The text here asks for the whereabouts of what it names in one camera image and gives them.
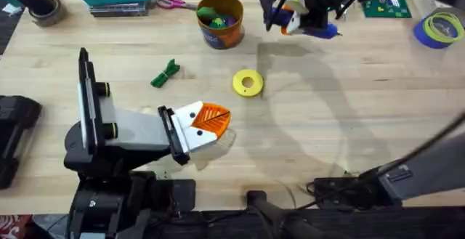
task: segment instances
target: scissors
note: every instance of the scissors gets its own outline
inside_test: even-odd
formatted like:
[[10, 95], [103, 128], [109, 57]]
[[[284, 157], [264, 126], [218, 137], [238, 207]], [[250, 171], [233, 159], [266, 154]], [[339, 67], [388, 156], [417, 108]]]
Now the scissors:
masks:
[[188, 4], [183, 0], [157, 0], [156, 4], [162, 9], [175, 9], [175, 8], [186, 8], [191, 10], [197, 10], [197, 6]]

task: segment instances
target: yellow tape roll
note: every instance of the yellow tape roll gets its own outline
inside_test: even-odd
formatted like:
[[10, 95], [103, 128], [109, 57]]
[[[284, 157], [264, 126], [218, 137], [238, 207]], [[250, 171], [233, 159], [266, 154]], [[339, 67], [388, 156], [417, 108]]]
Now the yellow tape roll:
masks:
[[[249, 80], [252, 81], [250, 87], [243, 85], [243, 81], [246, 78], [250, 78]], [[263, 78], [255, 70], [244, 69], [234, 75], [232, 78], [232, 87], [241, 96], [253, 97], [263, 89]]]

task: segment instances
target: black case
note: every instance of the black case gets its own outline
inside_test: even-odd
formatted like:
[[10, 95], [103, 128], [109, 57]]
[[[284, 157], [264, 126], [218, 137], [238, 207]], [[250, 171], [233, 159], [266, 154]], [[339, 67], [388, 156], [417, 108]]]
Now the black case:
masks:
[[0, 95], [0, 189], [11, 185], [23, 154], [17, 146], [23, 132], [35, 125], [40, 112], [36, 101]]

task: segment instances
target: blue tape roll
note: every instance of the blue tape roll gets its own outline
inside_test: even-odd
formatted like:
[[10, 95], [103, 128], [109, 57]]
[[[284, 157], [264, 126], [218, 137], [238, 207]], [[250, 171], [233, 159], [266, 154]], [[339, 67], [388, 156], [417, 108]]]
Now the blue tape roll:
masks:
[[[428, 18], [429, 17], [425, 17], [420, 23], [418, 23], [415, 26], [415, 28], [413, 28], [413, 35], [416, 37], [416, 39], [418, 39], [420, 43], [422, 43], [423, 45], [431, 47], [433, 49], [444, 49], [450, 46], [452, 43], [437, 41], [432, 37], [428, 36], [428, 34], [426, 34], [426, 31], [424, 30], [424, 23], [427, 21]], [[448, 22], [447, 20], [437, 19], [434, 22], [440, 23], [442, 26], [449, 28], [452, 37], [458, 36], [457, 29], [455, 29], [453, 24]]]

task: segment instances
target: dark floor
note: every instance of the dark floor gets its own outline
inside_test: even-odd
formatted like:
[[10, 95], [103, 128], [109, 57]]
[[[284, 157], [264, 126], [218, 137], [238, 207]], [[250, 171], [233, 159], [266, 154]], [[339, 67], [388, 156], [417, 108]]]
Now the dark floor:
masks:
[[[204, 219], [230, 212], [203, 212]], [[311, 209], [304, 212], [310, 223], [322, 231], [334, 231], [358, 239], [456, 239], [465, 238], [465, 207], [391, 208], [353, 214]], [[183, 222], [197, 222], [198, 212], [183, 216]], [[57, 215], [42, 228], [50, 230], [55, 239], [62, 237], [66, 218]], [[41, 223], [40, 216], [35, 220]], [[146, 230], [146, 238], [163, 239], [269, 239], [259, 217], [247, 214], [216, 222], [209, 227], [197, 225], [153, 225]]]

